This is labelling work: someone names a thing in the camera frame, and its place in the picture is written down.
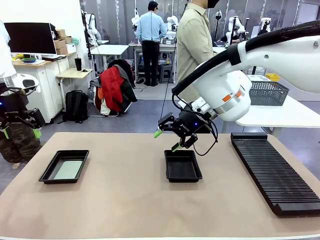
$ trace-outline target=plastic basket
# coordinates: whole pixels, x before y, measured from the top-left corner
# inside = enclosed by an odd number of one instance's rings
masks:
[[[275,81],[253,81],[249,91],[251,105],[282,106],[289,89]]]
[[[275,73],[267,73],[265,76],[273,82],[278,82],[280,79],[280,76]]]

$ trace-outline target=white cabinet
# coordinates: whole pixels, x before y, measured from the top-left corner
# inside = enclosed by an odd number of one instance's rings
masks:
[[[38,108],[46,123],[50,123],[62,110],[61,90],[56,75],[69,68],[68,59],[47,63],[43,66],[14,66],[17,73],[30,74],[39,80],[41,92],[28,96],[27,109]]]

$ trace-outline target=monitor screen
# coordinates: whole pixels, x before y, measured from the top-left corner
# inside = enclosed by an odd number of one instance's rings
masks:
[[[57,54],[50,23],[7,22],[4,26],[12,53]]]

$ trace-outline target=man in blue shirt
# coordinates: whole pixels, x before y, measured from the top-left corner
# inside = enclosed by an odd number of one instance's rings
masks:
[[[167,35],[163,19],[156,14],[158,3],[149,2],[148,12],[140,17],[135,36],[142,42],[142,56],[144,61],[144,75],[147,86],[157,86],[157,68],[160,53],[160,41]]]

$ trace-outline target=person in beige shirt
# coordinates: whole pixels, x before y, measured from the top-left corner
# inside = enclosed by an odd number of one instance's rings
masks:
[[[214,56],[207,9],[214,8],[219,0],[193,0],[179,22],[177,31],[178,82],[192,73],[198,65]],[[200,96],[193,86],[179,95],[190,103]]]

